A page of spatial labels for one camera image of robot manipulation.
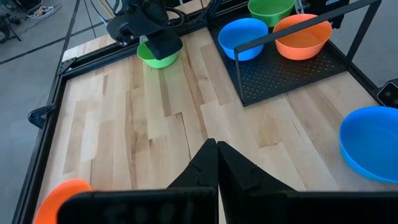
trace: orange bowl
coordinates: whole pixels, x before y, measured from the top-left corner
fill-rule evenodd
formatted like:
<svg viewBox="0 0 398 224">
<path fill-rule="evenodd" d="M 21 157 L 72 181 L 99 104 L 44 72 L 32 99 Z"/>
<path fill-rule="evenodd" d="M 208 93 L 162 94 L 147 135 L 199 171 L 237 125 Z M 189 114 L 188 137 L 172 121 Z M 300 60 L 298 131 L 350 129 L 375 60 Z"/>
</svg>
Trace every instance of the orange bowl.
<svg viewBox="0 0 398 224">
<path fill-rule="evenodd" d="M 37 211 L 35 224 L 56 224 L 57 213 L 61 205 L 70 197 L 84 191 L 91 191 L 91 187 L 84 180 L 71 179 L 56 187 L 47 196 Z"/>
<path fill-rule="evenodd" d="M 317 15 L 297 14 L 286 17 L 274 27 L 274 32 L 300 22 L 312 19 Z M 293 34 L 275 40 L 278 52 L 292 60 L 305 60 L 316 56 L 331 36 L 331 25 L 328 21 L 302 29 Z"/>
</svg>

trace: robot end effector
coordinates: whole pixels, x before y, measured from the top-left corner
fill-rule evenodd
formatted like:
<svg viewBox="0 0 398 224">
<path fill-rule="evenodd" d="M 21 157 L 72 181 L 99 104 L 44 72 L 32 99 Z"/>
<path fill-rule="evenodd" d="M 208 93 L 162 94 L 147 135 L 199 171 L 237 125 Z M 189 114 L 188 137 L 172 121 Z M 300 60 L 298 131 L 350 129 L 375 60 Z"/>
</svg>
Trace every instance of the robot end effector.
<svg viewBox="0 0 398 224">
<path fill-rule="evenodd" d="M 126 46 L 144 35 L 145 43 L 160 60 L 182 48 L 180 37 L 167 27 L 169 17 L 161 0 L 122 0 L 122 9 L 107 25 L 110 36 Z"/>
</svg>

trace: bowl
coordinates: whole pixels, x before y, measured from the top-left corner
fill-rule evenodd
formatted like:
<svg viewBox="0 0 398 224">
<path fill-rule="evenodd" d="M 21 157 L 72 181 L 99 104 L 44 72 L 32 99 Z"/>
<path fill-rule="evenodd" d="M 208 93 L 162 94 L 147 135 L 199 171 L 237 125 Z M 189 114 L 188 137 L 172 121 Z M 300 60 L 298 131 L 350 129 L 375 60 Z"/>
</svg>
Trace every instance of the bowl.
<svg viewBox="0 0 398 224">
<path fill-rule="evenodd" d="M 218 43 L 225 54 L 235 60 L 234 48 L 268 34 L 268 27 L 259 19 L 244 18 L 226 24 L 218 34 Z M 264 45 L 239 53 L 238 60 L 245 61 L 259 55 Z"/>
<path fill-rule="evenodd" d="M 398 183 L 398 110 L 384 106 L 350 113 L 340 126 L 341 155 L 357 173 Z"/>
<path fill-rule="evenodd" d="M 295 0 L 250 0 L 248 8 L 253 18 L 274 27 L 292 12 Z"/>
<path fill-rule="evenodd" d="M 312 19 L 317 15 L 297 14 L 282 19 L 274 27 L 274 32 L 300 22 Z M 275 40 L 278 52 L 291 60 L 305 60 L 316 56 L 331 36 L 331 25 L 328 21 L 302 29 L 293 34 Z"/>
<path fill-rule="evenodd" d="M 162 60 L 157 60 L 154 56 L 154 54 L 149 50 L 148 46 L 145 44 L 145 42 L 141 42 L 138 45 L 137 49 L 137 55 L 139 58 L 141 58 L 147 65 L 149 65 L 152 68 L 165 68 L 171 64 L 177 59 L 178 57 L 178 52 L 175 52 L 174 54 L 167 56 L 166 58 L 163 58 Z"/>
<path fill-rule="evenodd" d="M 85 191 L 91 191 L 87 182 L 80 179 L 67 180 L 56 187 L 47 196 L 37 211 L 35 224 L 56 224 L 57 213 L 61 205 L 70 197 Z"/>
</svg>

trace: wooden table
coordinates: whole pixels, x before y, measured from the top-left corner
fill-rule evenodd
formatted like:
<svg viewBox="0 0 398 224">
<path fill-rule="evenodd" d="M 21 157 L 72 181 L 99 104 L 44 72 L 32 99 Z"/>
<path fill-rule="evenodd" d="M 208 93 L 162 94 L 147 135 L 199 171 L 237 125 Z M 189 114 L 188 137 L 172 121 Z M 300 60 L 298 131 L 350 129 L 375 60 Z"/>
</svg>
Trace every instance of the wooden table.
<svg viewBox="0 0 398 224">
<path fill-rule="evenodd" d="M 165 188 L 207 138 L 228 142 L 296 190 L 398 189 L 361 177 L 340 156 L 342 119 L 376 105 L 348 72 L 243 108 L 208 30 L 182 41 L 167 68 L 133 55 L 68 81 L 38 205 L 71 178 L 97 190 Z M 112 42 L 100 37 L 64 59 Z"/>
</svg>

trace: concrete floor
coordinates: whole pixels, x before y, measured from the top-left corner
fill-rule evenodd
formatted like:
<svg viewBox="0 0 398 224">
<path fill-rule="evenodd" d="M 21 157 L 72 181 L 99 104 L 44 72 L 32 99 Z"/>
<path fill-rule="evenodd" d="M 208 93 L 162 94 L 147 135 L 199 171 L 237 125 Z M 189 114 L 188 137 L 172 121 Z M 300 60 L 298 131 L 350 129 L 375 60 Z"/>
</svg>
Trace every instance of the concrete floor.
<svg viewBox="0 0 398 224">
<path fill-rule="evenodd" d="M 102 15 L 108 17 L 98 2 L 94 2 Z M 12 39 L 0 45 L 0 223 L 10 223 L 12 220 L 34 149 L 38 129 L 28 123 L 27 114 L 46 103 L 64 40 L 9 62 L 7 60 L 64 38 L 75 3 L 76 1 L 71 0 L 45 0 L 46 6 L 57 6 L 56 9 L 62 7 L 51 18 L 26 32 L 28 27 L 38 21 L 23 21 L 20 26 L 13 26 L 23 41 Z M 100 23 L 101 20 L 89 0 L 87 6 L 93 24 Z M 398 78 L 398 70 L 395 68 L 395 58 L 398 57 L 398 32 L 392 29 L 398 21 L 398 14 L 395 12 L 397 8 L 398 1 L 383 0 L 354 58 L 355 64 L 377 86 L 382 86 L 387 80 Z M 342 51 L 346 52 L 351 45 L 364 12 L 365 9 L 348 14 L 342 28 L 333 31 L 331 39 Z M 88 13 L 84 1 L 81 0 L 67 48 L 106 34 L 104 25 L 94 30 L 89 27 Z"/>
</svg>

